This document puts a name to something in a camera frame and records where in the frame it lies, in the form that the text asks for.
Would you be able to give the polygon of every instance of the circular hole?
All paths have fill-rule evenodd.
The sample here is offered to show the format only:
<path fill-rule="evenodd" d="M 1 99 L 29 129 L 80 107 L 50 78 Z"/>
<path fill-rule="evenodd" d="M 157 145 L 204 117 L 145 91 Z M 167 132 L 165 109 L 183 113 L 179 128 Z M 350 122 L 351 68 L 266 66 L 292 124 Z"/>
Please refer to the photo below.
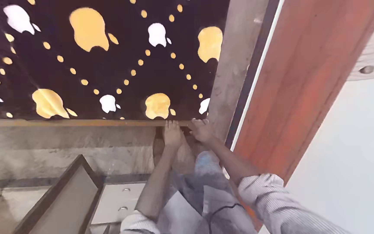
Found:
<path fill-rule="evenodd" d="M 359 70 L 362 74 L 370 74 L 374 71 L 374 66 L 365 66 L 362 69 Z"/>
<path fill-rule="evenodd" d="M 121 210 L 128 210 L 128 207 L 123 206 L 123 207 L 121 207 L 121 208 L 118 209 L 118 211 L 121 211 Z"/>

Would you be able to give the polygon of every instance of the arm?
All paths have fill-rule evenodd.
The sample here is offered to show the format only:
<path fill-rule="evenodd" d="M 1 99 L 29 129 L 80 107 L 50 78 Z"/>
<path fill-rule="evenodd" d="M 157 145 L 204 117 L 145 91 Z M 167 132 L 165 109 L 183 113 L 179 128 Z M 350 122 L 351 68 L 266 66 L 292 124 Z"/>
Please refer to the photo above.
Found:
<path fill-rule="evenodd" d="M 236 186 L 239 185 L 242 178 L 258 175 L 256 167 L 231 152 L 222 141 L 213 135 L 211 127 L 207 123 L 208 120 L 193 120 L 188 127 L 197 140 L 203 142 L 216 154 Z"/>
<path fill-rule="evenodd" d="M 163 200 L 169 184 L 168 178 L 171 165 L 181 145 L 181 130 L 178 121 L 166 122 L 166 126 L 164 127 L 164 142 L 163 155 L 150 175 L 135 206 L 135 210 L 138 210 L 155 222 L 158 220 L 160 211 L 163 208 Z"/>
<path fill-rule="evenodd" d="M 283 180 L 279 176 L 258 174 L 252 164 L 237 157 L 213 136 L 207 120 L 193 120 L 189 128 L 197 140 L 216 154 L 238 186 L 242 200 L 252 207 L 270 233 L 348 233 L 300 205 L 283 187 Z"/>

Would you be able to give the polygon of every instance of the concrete wall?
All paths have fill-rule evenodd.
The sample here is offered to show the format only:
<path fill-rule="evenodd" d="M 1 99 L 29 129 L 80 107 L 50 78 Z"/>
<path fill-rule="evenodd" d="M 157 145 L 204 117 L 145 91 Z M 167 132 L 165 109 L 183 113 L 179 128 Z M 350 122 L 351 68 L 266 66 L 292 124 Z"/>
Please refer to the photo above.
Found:
<path fill-rule="evenodd" d="M 348 231 L 374 233 L 374 79 L 346 82 L 287 188 Z"/>

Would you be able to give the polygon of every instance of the striped shirt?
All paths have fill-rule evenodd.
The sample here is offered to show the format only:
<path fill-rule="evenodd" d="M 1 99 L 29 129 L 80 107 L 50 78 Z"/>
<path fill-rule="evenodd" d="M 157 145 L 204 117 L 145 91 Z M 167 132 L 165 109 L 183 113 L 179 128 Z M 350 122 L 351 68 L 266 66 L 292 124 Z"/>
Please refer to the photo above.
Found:
<path fill-rule="evenodd" d="M 243 178 L 238 191 L 242 200 L 256 212 L 271 234 L 349 233 L 300 205 L 283 187 L 283 180 L 275 174 Z M 138 211 L 122 221 L 121 232 L 160 233 L 156 224 Z"/>

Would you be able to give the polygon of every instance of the person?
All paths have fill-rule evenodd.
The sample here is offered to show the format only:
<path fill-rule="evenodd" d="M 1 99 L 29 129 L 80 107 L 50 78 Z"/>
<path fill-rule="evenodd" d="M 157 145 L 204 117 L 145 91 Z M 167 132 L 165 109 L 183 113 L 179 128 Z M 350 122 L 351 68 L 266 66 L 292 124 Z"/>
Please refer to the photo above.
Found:
<path fill-rule="evenodd" d="M 237 157 L 213 135 L 207 120 L 192 120 L 188 127 L 201 142 L 191 149 L 197 151 L 194 170 L 188 174 L 172 170 L 179 149 L 187 143 L 178 121 L 167 121 L 164 150 L 135 211 L 121 223 L 123 234 L 257 233 L 222 173 L 220 162 L 237 187 L 238 196 L 271 234 L 349 233 L 300 205 L 277 175 L 258 173 L 251 163 Z"/>

